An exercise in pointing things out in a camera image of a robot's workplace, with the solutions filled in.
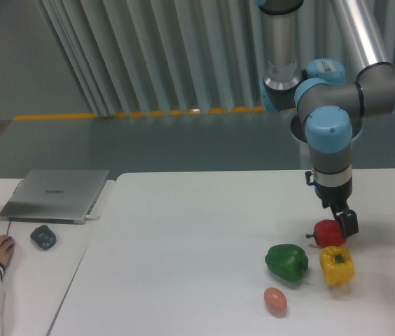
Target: green bell pepper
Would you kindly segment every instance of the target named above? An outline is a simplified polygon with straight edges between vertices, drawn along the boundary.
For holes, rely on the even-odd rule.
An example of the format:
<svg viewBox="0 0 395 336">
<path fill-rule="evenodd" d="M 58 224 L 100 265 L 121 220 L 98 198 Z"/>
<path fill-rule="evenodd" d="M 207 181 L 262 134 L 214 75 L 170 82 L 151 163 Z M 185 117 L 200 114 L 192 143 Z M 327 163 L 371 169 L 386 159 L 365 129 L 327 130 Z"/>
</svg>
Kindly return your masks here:
<svg viewBox="0 0 395 336">
<path fill-rule="evenodd" d="M 305 251 L 293 244 L 271 247 L 265 261 L 272 273 L 287 281 L 301 280 L 308 270 L 308 257 Z"/>
</svg>

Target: metal pole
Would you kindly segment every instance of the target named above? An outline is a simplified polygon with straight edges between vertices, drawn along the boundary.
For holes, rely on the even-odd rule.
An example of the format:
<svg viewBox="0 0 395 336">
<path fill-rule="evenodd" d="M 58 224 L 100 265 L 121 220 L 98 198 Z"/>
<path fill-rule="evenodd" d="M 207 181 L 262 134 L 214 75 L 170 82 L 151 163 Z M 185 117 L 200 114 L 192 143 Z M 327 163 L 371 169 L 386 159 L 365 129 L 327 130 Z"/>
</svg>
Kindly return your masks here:
<svg viewBox="0 0 395 336">
<path fill-rule="evenodd" d="M 356 74 L 377 63 L 391 63 L 369 2 L 331 0 Z"/>
<path fill-rule="evenodd" d="M 291 89 L 301 78 L 296 57 L 296 12 L 262 16 L 268 59 L 265 84 L 277 91 Z"/>
</svg>

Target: wall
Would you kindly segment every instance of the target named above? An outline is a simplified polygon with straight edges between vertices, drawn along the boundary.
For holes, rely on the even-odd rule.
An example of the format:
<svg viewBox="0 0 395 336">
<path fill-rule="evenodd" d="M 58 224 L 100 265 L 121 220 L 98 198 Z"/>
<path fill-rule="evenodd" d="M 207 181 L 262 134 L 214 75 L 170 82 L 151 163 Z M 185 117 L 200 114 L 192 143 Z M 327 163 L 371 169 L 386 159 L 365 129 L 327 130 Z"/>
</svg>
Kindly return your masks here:
<svg viewBox="0 0 395 336">
<path fill-rule="evenodd" d="M 0 0 L 0 120 L 89 112 L 35 0 Z"/>
</svg>

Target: laptop logo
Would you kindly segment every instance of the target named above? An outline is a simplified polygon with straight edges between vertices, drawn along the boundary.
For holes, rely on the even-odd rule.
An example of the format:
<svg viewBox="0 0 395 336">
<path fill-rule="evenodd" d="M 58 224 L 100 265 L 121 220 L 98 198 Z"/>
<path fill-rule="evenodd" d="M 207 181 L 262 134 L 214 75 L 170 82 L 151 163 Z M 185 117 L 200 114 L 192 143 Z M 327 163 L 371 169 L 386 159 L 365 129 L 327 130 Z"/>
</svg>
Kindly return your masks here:
<svg viewBox="0 0 395 336">
<path fill-rule="evenodd" d="M 65 190 L 45 190 L 45 194 L 64 194 Z"/>
</svg>

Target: gray floor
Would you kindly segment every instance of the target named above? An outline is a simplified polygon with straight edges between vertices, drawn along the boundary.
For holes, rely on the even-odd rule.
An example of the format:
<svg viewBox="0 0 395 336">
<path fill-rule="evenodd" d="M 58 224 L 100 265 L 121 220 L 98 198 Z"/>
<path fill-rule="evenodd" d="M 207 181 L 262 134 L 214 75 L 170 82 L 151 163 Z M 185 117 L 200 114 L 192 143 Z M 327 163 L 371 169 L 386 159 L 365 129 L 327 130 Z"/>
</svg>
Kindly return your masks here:
<svg viewBox="0 0 395 336">
<path fill-rule="evenodd" d="M 292 113 L 13 121 L 0 137 L 0 178 L 30 169 L 189 172 L 300 169 Z M 395 115 L 365 119 L 354 168 L 395 167 Z"/>
</svg>

